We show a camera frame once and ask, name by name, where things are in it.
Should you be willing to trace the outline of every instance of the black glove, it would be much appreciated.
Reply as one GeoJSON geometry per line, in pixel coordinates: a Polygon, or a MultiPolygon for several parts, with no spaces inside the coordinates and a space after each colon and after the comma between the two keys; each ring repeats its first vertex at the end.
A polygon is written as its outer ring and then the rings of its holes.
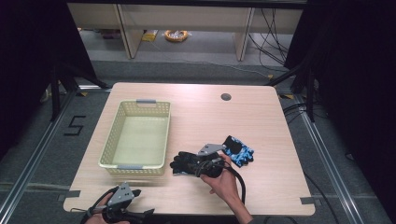
{"type": "Polygon", "coordinates": [[[190,152],[180,151],[171,162],[174,175],[195,175],[199,163],[197,155],[190,152]]]}
{"type": "Polygon", "coordinates": [[[209,156],[198,157],[190,152],[180,151],[171,162],[174,175],[208,175],[218,177],[224,167],[224,160],[219,160],[219,154],[213,153],[209,156]]]}

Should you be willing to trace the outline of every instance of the gray floor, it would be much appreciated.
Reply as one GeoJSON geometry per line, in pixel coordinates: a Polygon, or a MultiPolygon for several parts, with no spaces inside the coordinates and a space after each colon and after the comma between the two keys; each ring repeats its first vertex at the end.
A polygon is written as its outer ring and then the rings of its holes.
{"type": "MultiPolygon", "coordinates": [[[[128,64],[131,63],[135,66],[149,63],[152,65],[151,69],[161,69],[165,73],[172,73],[172,69],[177,69],[181,63],[189,63],[191,68],[196,68],[199,71],[206,71],[205,69],[216,71],[217,68],[221,68],[222,71],[230,69],[231,77],[245,77],[246,82],[242,82],[240,79],[237,79],[237,82],[247,85],[252,83],[261,85],[260,80],[265,83],[272,74],[275,76],[281,74],[281,72],[275,70],[260,70],[262,64],[272,69],[285,70],[280,67],[280,63],[275,62],[268,56],[260,55],[252,41],[247,44],[245,60],[238,62],[234,53],[233,35],[228,33],[191,32],[185,42],[170,43],[164,40],[163,31],[159,31],[154,43],[141,43],[136,57],[132,60],[126,58],[125,48],[120,39],[104,40],[100,34],[94,31],[82,31],[80,34],[97,75],[108,83],[128,80],[128,78],[135,78],[134,81],[148,80],[145,78],[150,77],[149,70],[145,70],[146,73],[144,74],[128,77],[131,74],[128,64]]],[[[255,34],[252,36],[259,45],[262,44],[261,35],[255,34]]],[[[279,43],[285,47],[290,44],[291,38],[291,35],[278,36],[279,43]]],[[[282,60],[278,49],[268,45],[265,49],[282,60]]],[[[186,79],[178,78],[174,81],[193,82],[198,81],[199,76],[199,73],[194,73],[191,70],[186,75],[186,79]]],[[[202,77],[207,78],[210,75],[205,74],[202,77]]],[[[288,91],[291,81],[292,78],[279,84],[278,92],[288,91]]],[[[84,80],[79,80],[79,82],[86,84],[84,80]]],[[[60,121],[57,133],[49,143],[49,149],[36,168],[35,174],[8,223],[79,223],[80,213],[69,213],[63,210],[62,196],[66,194],[73,181],[74,174],[82,159],[85,147],[89,143],[107,96],[108,92],[101,91],[90,92],[85,97],[74,97],[64,114],[63,120],[60,121]],[[75,137],[64,136],[64,133],[75,131],[68,127],[71,118],[75,115],[86,116],[85,119],[80,120],[84,125],[83,132],[75,137]]],[[[280,102],[284,108],[296,104],[293,99],[280,99],[280,102]]],[[[18,180],[25,164],[39,144],[40,138],[38,136],[43,135],[50,125],[50,107],[50,101],[43,103],[36,111],[35,118],[26,126],[25,134],[19,144],[12,148],[1,161],[0,199],[4,200],[7,197],[13,183],[18,180]]],[[[315,114],[315,124],[323,137],[323,142],[329,149],[336,168],[340,176],[343,177],[346,188],[351,193],[364,223],[391,223],[359,167],[354,161],[346,158],[347,149],[337,135],[331,121],[326,118],[326,111],[320,105],[316,105],[315,114]]],[[[340,197],[337,195],[322,163],[318,149],[304,125],[304,117],[298,111],[293,111],[286,116],[286,119],[289,122],[290,133],[303,170],[318,184],[331,206],[326,203],[318,188],[307,179],[312,196],[316,200],[317,212],[312,217],[295,217],[294,219],[299,224],[335,223],[330,210],[332,208],[339,223],[349,223],[348,212],[340,203],[340,197]]],[[[193,223],[193,221],[185,220],[184,223],[193,223]]],[[[267,223],[290,223],[290,220],[286,217],[272,217],[267,223]]]]}

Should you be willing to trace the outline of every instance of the hand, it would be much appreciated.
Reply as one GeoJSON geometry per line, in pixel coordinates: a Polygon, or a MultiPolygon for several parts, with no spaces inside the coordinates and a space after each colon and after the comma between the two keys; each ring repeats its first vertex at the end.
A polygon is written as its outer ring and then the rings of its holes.
{"type": "MultiPolygon", "coordinates": [[[[226,161],[225,166],[230,166],[230,157],[225,155],[220,156],[226,161]]],[[[248,224],[253,219],[252,215],[239,198],[236,178],[230,171],[223,169],[221,175],[217,178],[201,175],[201,179],[212,188],[209,191],[210,194],[216,193],[228,204],[239,223],[248,224]]]]}
{"type": "MultiPolygon", "coordinates": [[[[105,198],[102,199],[102,201],[99,202],[97,206],[105,205],[106,202],[111,198],[113,193],[108,193],[105,198]]],[[[85,224],[107,224],[105,220],[102,217],[102,213],[99,214],[94,214],[92,217],[90,217],[85,224]]],[[[116,224],[130,224],[129,221],[121,221],[117,222],[116,224]]]]}
{"type": "MultiPolygon", "coordinates": [[[[220,156],[226,161],[225,166],[230,166],[230,157],[222,154],[220,156]]],[[[239,199],[236,178],[230,171],[223,169],[221,175],[217,178],[211,178],[207,175],[201,175],[200,177],[212,188],[209,191],[210,194],[216,193],[224,202],[228,203],[230,200],[239,199]]]]}

